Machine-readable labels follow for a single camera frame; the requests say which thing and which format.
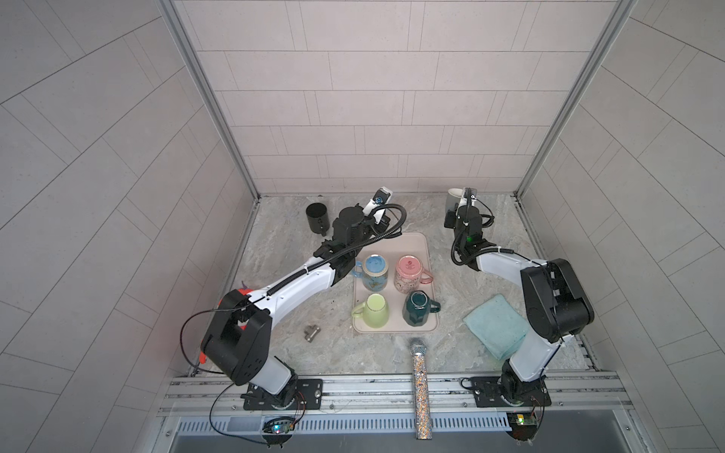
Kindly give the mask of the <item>black mug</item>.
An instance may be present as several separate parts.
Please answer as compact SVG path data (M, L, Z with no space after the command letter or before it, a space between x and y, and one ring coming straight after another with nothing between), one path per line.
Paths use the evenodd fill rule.
M311 203L306 208L305 213L311 232L326 236L330 229L330 218L327 206L324 203Z

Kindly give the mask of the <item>pink cartoon mug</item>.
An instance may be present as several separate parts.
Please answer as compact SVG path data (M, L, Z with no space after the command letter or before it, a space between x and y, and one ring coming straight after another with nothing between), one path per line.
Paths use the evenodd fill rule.
M417 291L422 285L428 285L432 282L432 273L423 266L416 256L407 255L398 260L394 278L394 285L398 292L409 294Z

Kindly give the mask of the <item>grey mug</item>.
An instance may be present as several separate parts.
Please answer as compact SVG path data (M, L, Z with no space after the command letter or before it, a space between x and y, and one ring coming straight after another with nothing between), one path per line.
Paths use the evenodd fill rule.
M457 214L462 207L474 206L477 193L478 191L476 189L471 188L449 189L445 203L446 215Z

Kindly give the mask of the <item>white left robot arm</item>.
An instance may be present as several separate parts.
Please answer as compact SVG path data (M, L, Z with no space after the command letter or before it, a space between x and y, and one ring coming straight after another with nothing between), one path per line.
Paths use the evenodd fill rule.
M204 334L200 352L233 384L251 383L278 407L296 396L298 375L269 355L272 330L312 296L326 291L356 267L359 252L378 241L402 234L407 211L398 204L370 202L340 211L332 237L300 268L281 280L244 294L225 294Z

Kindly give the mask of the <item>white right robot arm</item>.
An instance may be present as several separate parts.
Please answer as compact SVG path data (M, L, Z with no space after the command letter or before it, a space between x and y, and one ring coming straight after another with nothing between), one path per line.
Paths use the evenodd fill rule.
M503 277L523 291L530 328L521 348L502 366L498 394L511 406L543 391L544 372L559 348L595 319L572 265L533 260L483 238L495 217L470 188L447 193L444 227L454 231L450 256L457 266Z

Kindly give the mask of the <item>blue cartoon mug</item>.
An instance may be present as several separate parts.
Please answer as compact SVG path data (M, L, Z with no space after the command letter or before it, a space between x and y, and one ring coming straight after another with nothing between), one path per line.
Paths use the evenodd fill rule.
M373 254L362 262L356 262L352 273L368 291L380 293L387 285L388 269L387 260L381 255Z

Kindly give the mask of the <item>light green mug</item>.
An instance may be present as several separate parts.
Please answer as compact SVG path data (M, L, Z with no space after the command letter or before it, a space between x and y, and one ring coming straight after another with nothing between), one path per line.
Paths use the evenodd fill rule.
M370 294L351 312L354 319L361 319L368 328L383 328L389 321L389 306L382 294Z

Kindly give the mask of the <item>dark green mug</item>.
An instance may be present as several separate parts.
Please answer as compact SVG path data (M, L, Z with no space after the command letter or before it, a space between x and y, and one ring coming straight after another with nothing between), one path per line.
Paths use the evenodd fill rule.
M431 299L423 291L413 291L405 299L402 316L403 320L411 327L422 327L429 319L429 316L441 311L441 303Z

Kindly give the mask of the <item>beige plastic tray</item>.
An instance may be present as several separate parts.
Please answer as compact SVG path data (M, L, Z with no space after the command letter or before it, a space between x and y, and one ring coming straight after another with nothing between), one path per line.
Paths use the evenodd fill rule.
M433 331L441 305L432 286L426 237L405 232L361 250L356 268L352 324L360 333Z

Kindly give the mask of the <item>teal cloth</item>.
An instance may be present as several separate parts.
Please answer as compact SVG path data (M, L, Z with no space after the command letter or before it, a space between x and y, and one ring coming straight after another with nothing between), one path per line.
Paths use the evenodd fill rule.
M498 361L514 355L530 329L502 294L496 294L464 318L468 329Z

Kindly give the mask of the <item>small metal fitting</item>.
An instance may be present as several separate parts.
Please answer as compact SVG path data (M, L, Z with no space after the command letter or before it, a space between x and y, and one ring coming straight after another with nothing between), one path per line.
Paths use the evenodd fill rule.
M315 337L321 332L320 326L311 325L304 328L304 338L308 343L311 343Z

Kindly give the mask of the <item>red shark toy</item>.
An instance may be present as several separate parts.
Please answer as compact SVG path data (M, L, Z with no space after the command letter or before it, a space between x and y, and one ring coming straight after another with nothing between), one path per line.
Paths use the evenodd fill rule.
M249 289L232 289L206 314L209 326L200 341L199 364L208 373L229 374L245 358L247 321L255 313Z

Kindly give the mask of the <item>glitter filled tube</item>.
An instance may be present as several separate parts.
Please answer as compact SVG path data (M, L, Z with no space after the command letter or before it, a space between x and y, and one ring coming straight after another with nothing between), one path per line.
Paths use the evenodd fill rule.
M413 405L415 405L415 437L417 440L432 439L432 417L426 366L427 347L420 339L411 341L413 362Z

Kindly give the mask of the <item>right circuit board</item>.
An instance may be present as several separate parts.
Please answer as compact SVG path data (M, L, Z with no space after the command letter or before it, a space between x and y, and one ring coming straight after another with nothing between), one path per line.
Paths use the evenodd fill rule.
M528 442L536 436L540 422L533 413L506 413L509 426L508 434L515 440Z

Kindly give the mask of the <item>circuit board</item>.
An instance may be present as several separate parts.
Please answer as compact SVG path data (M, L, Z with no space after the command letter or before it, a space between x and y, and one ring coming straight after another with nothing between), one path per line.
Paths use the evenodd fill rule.
M283 416L270 419L262 426L262 432L268 435L288 435L296 426L294 417Z
M528 442L536 436L540 422L533 413L506 413L509 426L508 434L515 440Z

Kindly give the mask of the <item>left circuit board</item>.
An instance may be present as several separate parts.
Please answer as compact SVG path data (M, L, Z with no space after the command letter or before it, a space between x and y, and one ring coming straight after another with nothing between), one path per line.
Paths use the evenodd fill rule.
M283 416L270 419L262 426L262 432L268 435L288 435L296 426L294 417Z

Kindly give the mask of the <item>aluminium front rail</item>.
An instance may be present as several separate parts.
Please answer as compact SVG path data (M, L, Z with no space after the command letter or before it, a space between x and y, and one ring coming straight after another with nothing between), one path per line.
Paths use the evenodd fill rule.
M629 410L634 407L615 372L551 372L545 377L546 390L527 396L524 404L507 405L494 394L498 377L479 373L491 381L488 388L467 379L466 374L428 374L428 398L433 413L463 411L552 411ZM413 376L329 375L300 379L296 396L277 410L255 386L235 386L220 377L173 379L158 415L204 415L210 409L218 415L348 413L411 413L415 395Z

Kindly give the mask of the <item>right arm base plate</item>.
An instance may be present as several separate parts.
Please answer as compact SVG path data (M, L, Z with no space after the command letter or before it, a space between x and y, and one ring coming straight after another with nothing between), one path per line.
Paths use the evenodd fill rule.
M551 396L544 379L520 381L516 375L502 377L470 377L461 381L472 392L478 408L532 407L551 405Z

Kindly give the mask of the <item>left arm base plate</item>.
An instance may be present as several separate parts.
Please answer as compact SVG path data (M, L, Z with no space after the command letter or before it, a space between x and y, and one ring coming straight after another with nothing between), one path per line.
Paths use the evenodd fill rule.
M279 394L271 394L250 383L244 394L245 411L319 410L323 394L322 379L292 379Z

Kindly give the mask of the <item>aluminium corner post right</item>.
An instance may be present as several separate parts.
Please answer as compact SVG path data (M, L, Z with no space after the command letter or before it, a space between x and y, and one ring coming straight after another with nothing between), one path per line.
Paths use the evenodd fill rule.
M595 41L591 52L585 60L583 68L576 77L564 104L561 109L559 109L547 132L547 135L532 160L530 168L515 191L515 197L517 199L522 199L534 182L536 175L543 167L549 153L551 153L551 150L559 140L561 133L565 129L570 117L572 117L575 109L580 104L583 95L586 93L589 85L593 81L598 69L602 66L608 53L613 47L617 36L626 24L632 10L636 6L636 3L637 0L619 0L615 2L615 7L605 22L602 32L600 32L598 39Z

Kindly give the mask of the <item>aluminium corner post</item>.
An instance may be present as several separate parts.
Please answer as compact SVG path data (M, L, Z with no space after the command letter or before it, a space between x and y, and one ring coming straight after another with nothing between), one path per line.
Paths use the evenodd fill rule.
M181 16L175 3L171 0L160 0L157 4L160 9L160 14L169 28L172 39L179 49L181 58L187 66L192 82L194 82L194 86L196 86L205 106L207 107L207 110L209 111L213 124L220 134L221 140L224 145L226 145L228 152L230 152L232 160L234 160L252 196L255 200L259 200L261 195L254 183L249 169L244 163L240 149L231 133L230 126L228 125L225 115L221 109L217 96L215 95L213 88L211 88L209 79L203 70L201 61L196 53L196 49L194 49L191 42L190 35L183 26Z
M583 95L586 93L589 85L593 81L598 69L602 66L608 53L613 47L617 36L626 24L632 10L636 6L636 3L637 0L619 0L615 2L615 7L605 22L602 32L600 32L598 39L595 41L591 52L585 60L583 68L576 77L564 104L561 109L559 109L547 132L547 135L532 160L530 168L515 191L515 197L517 199L522 199L534 182L536 175L543 167L549 153L551 153L551 150L559 140L561 133L565 129L570 117L572 117L575 109L580 104Z

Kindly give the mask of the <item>aluminium corner post left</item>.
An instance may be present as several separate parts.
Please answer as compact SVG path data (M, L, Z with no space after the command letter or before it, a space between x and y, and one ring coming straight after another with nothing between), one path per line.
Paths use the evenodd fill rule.
M171 0L160 0L157 4L160 9L160 14L169 28L172 39L179 49L181 58L187 66L192 82L194 82L194 86L196 86L205 106L207 107L207 110L209 111L213 124L220 134L221 140L224 145L226 145L228 152L230 152L232 160L234 160L252 196L255 200L259 200L261 195L254 183L249 169L244 163L240 149L231 133L230 126L228 125L225 115L221 109L217 96L215 95L213 88L211 88L209 79L203 70L201 61L196 53L196 49L194 49L191 42L190 35L183 26L181 16L175 3Z

